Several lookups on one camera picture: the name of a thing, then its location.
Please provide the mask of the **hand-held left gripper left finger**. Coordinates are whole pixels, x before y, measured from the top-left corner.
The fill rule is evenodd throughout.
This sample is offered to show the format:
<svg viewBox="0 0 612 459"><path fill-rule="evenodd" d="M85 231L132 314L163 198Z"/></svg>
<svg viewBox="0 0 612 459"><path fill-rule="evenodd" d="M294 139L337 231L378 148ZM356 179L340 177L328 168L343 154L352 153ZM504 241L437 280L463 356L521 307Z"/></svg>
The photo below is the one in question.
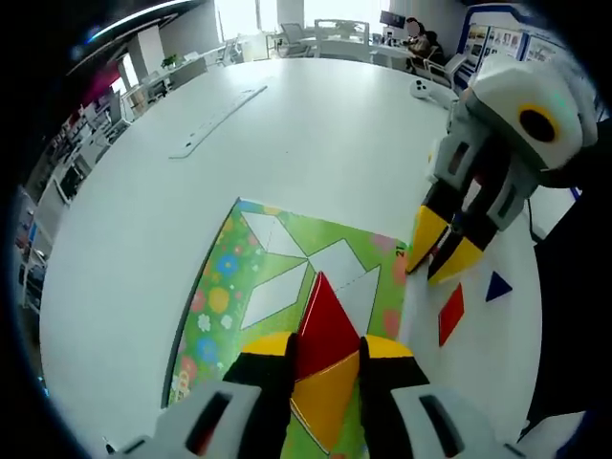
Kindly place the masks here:
<svg viewBox="0 0 612 459"><path fill-rule="evenodd" d="M245 346L220 381L193 387L110 458L278 458L291 420L297 335Z"/></svg>

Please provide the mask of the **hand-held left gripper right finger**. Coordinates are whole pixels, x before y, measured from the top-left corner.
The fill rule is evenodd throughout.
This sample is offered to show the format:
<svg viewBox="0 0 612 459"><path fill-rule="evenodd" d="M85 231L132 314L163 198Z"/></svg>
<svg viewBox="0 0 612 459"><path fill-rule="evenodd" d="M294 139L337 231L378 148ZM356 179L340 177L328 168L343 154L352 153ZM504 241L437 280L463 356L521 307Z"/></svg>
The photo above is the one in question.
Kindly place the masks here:
<svg viewBox="0 0 612 459"><path fill-rule="evenodd" d="M371 458L523 458L495 438L487 417L429 381L412 352L390 339L361 338L360 420Z"/></svg>

